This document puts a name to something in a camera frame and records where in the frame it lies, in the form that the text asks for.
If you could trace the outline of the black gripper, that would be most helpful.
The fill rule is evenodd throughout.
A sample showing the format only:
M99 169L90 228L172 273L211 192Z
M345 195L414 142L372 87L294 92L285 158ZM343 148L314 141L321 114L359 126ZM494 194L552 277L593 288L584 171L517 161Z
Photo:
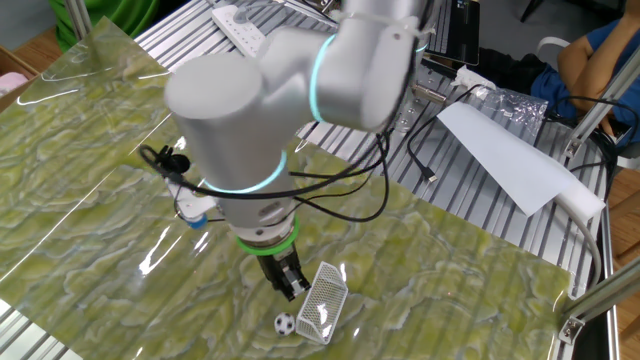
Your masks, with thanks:
M275 255L258 256L257 259L265 277L271 280L274 289L280 291L289 302L311 288L302 273L294 245Z

